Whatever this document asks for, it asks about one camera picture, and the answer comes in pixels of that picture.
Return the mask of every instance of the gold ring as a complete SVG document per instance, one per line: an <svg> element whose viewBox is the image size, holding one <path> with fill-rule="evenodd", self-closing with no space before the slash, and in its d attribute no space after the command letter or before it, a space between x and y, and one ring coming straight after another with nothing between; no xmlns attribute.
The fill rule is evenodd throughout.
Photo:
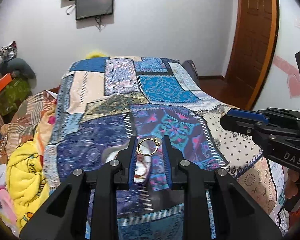
<svg viewBox="0 0 300 240"><path fill-rule="evenodd" d="M142 153L141 151L140 151L140 145L141 145L141 143L143 143L144 141L153 141L154 143L155 143L155 150L152 152L152 153L150 153L150 154L144 154L144 153ZM161 145L161 141L159 140L159 138L158 137L156 137L156 138L146 138L146 139L143 139L140 143L139 143L139 145L138 145L138 152L139 153L141 153L142 155L144 155L144 156L150 156L150 155L152 155L152 154L155 154L156 152L157 152L157 150L158 150L158 148L159 148L159 146Z"/></svg>

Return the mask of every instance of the yellow fleece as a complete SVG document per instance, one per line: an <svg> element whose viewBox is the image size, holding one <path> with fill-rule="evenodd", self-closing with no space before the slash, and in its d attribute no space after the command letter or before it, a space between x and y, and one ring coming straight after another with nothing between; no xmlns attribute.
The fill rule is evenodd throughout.
<svg viewBox="0 0 300 240"><path fill-rule="evenodd" d="M49 197L47 180L36 147L38 133L33 141L20 145L7 164L7 190L13 200L17 227L23 228L42 203Z"/></svg>
<svg viewBox="0 0 300 240"><path fill-rule="evenodd" d="M86 59L94 58L94 57L106 57L107 55L99 52L99 51L94 51L86 55Z"/></svg>

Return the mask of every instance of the blue gripper pad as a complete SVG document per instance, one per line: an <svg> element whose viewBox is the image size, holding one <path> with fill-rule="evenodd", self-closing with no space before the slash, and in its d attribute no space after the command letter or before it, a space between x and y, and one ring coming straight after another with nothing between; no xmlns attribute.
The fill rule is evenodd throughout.
<svg viewBox="0 0 300 240"><path fill-rule="evenodd" d="M133 143L130 165L129 165L129 181L128 181L129 187L132 186L134 181L134 174L136 172L137 157L138 157L138 139L135 136L133 136L130 139L130 143L131 140L133 139L134 139L134 143Z"/></svg>
<svg viewBox="0 0 300 240"><path fill-rule="evenodd" d="M169 160L167 145L165 142L165 136L162 138L162 156L163 156L163 164L164 164L164 171L166 173L167 184L168 184L169 188L172 188L171 164L170 164L170 160Z"/></svg>
<svg viewBox="0 0 300 240"><path fill-rule="evenodd" d="M254 112L254 111L246 111L246 110L231 108L227 114L235 117L253 120L256 122L261 122L266 125L269 124L269 119L266 118L264 114Z"/></svg>

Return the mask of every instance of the door frame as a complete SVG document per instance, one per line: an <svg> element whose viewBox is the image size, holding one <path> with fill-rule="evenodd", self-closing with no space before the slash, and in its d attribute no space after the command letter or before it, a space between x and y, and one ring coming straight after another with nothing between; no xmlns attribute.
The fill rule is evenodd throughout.
<svg viewBox="0 0 300 240"><path fill-rule="evenodd" d="M262 91L263 85L266 82L266 78L268 76L273 56L274 56L274 51L275 47L277 44L277 38L278 38L278 31L279 31L279 0L271 0L271 5L272 5L272 16L271 16L271 28L270 28L270 36L269 36L269 43L268 43L268 48L266 51L266 57L263 62L261 71L260 71L260 76L258 78L258 81L256 83L256 86L252 92L252 95L249 98L248 103L245 106L245 110L251 110L255 103L257 102L259 95ZM242 8L242 0L238 0L238 16L237 16L237 24L236 24L236 29L235 29L235 35L234 35L234 42L233 42L233 47L232 47L232 52L231 52L231 57L229 61L229 66L226 72L226 77L225 79L228 80L230 78L230 70L234 66L234 55L236 53L236 50L238 49L238 36L239 36L239 28L240 28L240 22L241 22L241 8Z"/></svg>

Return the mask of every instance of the pile of clothes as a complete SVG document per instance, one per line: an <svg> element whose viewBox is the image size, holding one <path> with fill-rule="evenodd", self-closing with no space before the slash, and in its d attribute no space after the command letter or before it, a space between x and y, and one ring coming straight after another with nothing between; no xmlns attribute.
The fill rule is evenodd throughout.
<svg viewBox="0 0 300 240"><path fill-rule="evenodd" d="M56 96L43 91L29 97L1 127L0 217L16 236L49 196L43 152L55 123Z"/></svg>
<svg viewBox="0 0 300 240"><path fill-rule="evenodd" d="M35 73L31 67L21 58L17 58L17 52L15 41L0 48L0 78L7 73L13 73L14 77L35 78Z"/></svg>

